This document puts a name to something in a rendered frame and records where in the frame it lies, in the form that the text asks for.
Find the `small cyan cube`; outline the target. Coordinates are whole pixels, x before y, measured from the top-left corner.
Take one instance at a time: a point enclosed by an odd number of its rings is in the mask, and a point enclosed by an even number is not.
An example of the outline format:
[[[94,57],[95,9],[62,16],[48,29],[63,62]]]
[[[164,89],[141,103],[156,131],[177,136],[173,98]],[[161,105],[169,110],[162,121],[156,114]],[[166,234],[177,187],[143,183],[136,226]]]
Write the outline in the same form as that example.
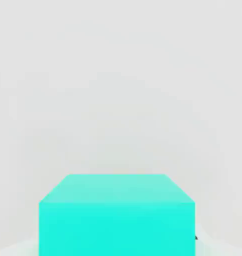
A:
[[[38,210],[39,256],[195,256],[195,202],[164,174],[70,174]]]

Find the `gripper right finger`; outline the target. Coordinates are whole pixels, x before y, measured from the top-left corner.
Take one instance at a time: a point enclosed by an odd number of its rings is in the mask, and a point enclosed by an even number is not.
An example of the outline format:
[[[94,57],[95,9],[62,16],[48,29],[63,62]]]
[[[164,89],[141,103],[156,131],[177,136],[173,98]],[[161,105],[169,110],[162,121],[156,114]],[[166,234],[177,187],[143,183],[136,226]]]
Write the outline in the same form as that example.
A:
[[[196,224],[196,256],[242,256],[242,249],[211,238],[202,225]]]

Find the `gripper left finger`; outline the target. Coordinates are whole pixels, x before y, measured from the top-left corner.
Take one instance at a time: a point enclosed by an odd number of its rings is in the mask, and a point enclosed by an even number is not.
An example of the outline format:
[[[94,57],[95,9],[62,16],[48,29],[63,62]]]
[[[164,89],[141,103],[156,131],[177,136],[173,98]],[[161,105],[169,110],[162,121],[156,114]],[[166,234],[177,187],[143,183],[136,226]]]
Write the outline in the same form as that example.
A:
[[[39,256],[38,240],[29,239],[0,249],[0,256]]]

